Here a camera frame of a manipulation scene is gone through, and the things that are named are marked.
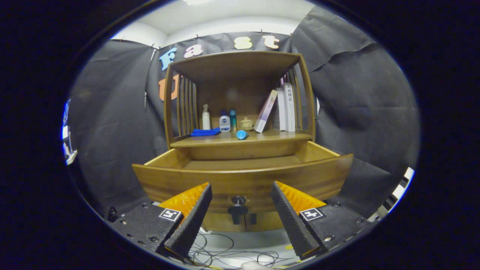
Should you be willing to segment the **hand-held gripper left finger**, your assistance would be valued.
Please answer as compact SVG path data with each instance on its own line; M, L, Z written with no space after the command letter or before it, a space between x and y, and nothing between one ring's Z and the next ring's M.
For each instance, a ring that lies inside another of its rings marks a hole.
M208 182L155 205L142 202L127 213L109 210L109 222L132 242L155 253L188 259L212 201Z

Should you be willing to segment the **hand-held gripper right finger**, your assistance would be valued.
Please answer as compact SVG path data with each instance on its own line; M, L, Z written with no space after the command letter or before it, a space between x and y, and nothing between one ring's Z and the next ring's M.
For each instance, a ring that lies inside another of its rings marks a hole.
M323 202L279 181L271 186L271 198L302 260L325 254L370 227L367 219L340 202Z

